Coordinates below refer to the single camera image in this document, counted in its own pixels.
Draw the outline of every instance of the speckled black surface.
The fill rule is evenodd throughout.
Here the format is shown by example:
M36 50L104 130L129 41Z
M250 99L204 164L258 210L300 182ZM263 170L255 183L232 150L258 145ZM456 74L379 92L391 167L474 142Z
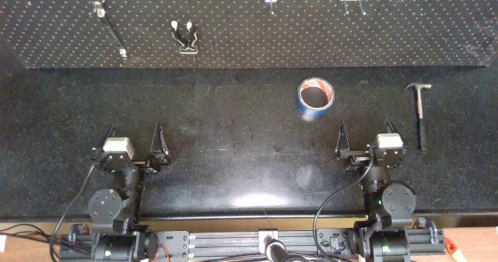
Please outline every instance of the speckled black surface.
M331 111L306 122L296 88L311 76L335 88ZM416 150L415 80L423 93L429 152ZM54 220L76 194L90 149L116 123L137 156L161 121L173 163L146 177L142 216L310 215L354 173L334 160L340 120L352 149L390 117L412 146L391 171L418 193L417 213L498 212L498 77L488 68L259 70L64 69L2 71L0 219ZM70 219L112 178L97 171ZM361 215L358 188L331 201Z

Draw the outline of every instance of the hammer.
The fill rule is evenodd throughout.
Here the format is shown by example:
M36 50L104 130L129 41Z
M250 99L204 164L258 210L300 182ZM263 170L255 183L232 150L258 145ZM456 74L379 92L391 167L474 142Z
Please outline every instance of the hammer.
M415 87L417 95L417 112L419 113L419 120L417 121L417 129L419 131L419 150L426 151L426 129L423 126L423 112L422 112L422 95L420 95L421 89L430 89L432 84L425 84L421 82L414 82L406 86L405 90Z

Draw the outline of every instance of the hammer handle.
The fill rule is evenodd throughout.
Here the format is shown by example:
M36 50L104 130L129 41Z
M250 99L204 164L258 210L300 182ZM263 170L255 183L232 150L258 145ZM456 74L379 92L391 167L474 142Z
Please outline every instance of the hammer handle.
M423 118L419 118L419 123L417 125L419 129L419 150L425 152L426 147L426 128L423 126Z

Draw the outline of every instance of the white paper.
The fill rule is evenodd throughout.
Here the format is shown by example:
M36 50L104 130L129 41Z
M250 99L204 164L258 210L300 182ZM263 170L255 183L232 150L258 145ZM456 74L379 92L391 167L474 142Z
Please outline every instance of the white paper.
M0 252L5 251L5 241L7 240L7 236L1 235L0 236Z

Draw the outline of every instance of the wooden table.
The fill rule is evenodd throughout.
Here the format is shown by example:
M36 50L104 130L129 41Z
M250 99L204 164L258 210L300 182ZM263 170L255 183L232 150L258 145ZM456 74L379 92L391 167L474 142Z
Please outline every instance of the wooden table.
M451 239L467 258L467 261L498 261L495 253L498 247L497 228L455 228L445 229L446 237ZM51 262L48 245L7 238L5 252L0 253L2 262ZM449 254L444 256L412 257L416 262L454 261Z

